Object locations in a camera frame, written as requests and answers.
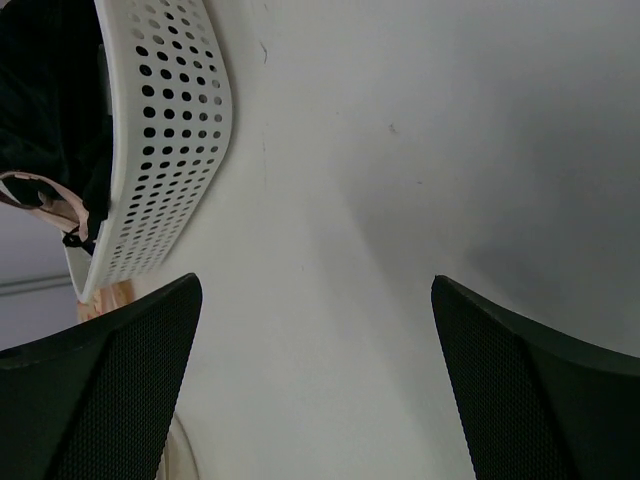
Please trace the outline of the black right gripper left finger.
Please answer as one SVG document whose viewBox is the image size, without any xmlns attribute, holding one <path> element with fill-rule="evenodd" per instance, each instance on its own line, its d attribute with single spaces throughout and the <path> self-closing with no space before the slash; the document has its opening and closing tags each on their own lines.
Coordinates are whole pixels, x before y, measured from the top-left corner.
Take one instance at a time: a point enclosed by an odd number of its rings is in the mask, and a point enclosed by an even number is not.
<svg viewBox="0 0 640 480">
<path fill-rule="evenodd" d="M 4 479 L 153 479 L 199 323 L 189 273 L 1 353 Z"/>
</svg>

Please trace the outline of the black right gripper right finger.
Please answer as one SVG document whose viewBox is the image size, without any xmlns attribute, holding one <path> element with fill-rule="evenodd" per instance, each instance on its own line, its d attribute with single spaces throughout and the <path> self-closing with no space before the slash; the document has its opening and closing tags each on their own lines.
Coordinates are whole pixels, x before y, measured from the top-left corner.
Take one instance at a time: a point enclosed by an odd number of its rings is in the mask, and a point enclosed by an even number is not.
<svg viewBox="0 0 640 480">
<path fill-rule="evenodd" d="M 431 304 L 476 478 L 638 478 L 638 358 L 443 275 Z"/>
</svg>

